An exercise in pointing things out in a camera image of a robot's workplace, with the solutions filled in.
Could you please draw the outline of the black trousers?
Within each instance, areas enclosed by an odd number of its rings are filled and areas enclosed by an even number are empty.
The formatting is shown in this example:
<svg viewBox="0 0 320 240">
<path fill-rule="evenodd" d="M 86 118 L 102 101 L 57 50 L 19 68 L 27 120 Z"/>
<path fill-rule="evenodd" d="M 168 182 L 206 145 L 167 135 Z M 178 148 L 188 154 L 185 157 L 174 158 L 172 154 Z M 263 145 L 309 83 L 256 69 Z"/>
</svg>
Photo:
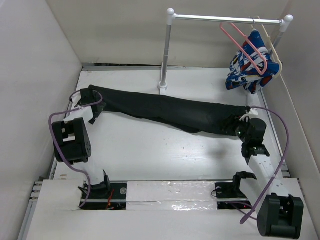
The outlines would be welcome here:
<svg viewBox="0 0 320 240">
<path fill-rule="evenodd" d="M 191 101 L 165 95 L 127 92 L 90 85 L 102 94 L 103 111 L 170 125 L 184 132 L 223 135 L 220 121 L 231 115 L 242 117 L 245 106 Z"/>
</svg>

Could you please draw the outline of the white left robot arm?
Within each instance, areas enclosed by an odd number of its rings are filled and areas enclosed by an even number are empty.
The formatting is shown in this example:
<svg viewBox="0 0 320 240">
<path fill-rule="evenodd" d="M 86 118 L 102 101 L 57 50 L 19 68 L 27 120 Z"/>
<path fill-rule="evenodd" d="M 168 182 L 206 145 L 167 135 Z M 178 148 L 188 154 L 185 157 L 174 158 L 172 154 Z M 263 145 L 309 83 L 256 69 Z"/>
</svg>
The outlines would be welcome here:
<svg viewBox="0 0 320 240">
<path fill-rule="evenodd" d="M 76 107 L 52 113 L 48 118 L 48 126 L 55 159 L 86 178 L 86 183 L 79 189 L 88 197 L 93 188 L 90 174 L 84 168 L 76 168 L 75 164 L 85 164 L 92 156 L 87 124 L 95 122 L 105 103 L 101 93 L 88 88 L 74 92 L 69 100 L 72 101 L 74 97 L 79 97 Z"/>
</svg>

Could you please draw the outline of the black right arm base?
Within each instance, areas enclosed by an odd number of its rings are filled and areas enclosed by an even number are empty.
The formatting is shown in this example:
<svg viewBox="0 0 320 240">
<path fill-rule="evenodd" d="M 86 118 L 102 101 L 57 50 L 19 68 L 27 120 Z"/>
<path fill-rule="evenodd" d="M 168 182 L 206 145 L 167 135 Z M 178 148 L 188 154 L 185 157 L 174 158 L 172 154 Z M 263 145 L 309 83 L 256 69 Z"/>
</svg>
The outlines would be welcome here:
<svg viewBox="0 0 320 240">
<path fill-rule="evenodd" d="M 231 181 L 216 182 L 211 196 L 217 201 L 218 210 L 250 210 L 252 204 Z"/>
</svg>

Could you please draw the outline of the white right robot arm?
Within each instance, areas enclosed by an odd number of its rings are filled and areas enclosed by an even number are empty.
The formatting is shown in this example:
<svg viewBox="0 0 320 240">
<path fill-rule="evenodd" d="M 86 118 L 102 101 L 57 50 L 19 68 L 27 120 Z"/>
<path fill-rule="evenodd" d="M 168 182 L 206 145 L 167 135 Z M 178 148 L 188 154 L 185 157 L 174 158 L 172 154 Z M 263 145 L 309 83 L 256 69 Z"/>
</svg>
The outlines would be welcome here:
<svg viewBox="0 0 320 240">
<path fill-rule="evenodd" d="M 231 191 L 246 196 L 257 214 L 257 229 L 263 237 L 297 240 L 301 235 L 304 203 L 293 196 L 278 178 L 280 166 L 273 167 L 271 154 L 263 144 L 267 124 L 259 118 L 231 116 L 224 128 L 241 141 L 241 154 L 251 172 L 237 172 Z"/>
</svg>

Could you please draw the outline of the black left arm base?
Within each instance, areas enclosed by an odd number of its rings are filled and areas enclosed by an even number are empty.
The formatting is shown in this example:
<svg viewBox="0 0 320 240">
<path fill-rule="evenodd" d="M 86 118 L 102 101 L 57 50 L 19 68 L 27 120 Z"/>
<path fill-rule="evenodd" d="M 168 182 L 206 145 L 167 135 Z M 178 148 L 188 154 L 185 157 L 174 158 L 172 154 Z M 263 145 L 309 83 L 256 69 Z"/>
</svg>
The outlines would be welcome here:
<svg viewBox="0 0 320 240">
<path fill-rule="evenodd" d="M 104 183 L 91 186 L 91 191 L 82 210 L 118 211 L 127 208 L 127 183 L 112 182 L 110 186 Z"/>
</svg>

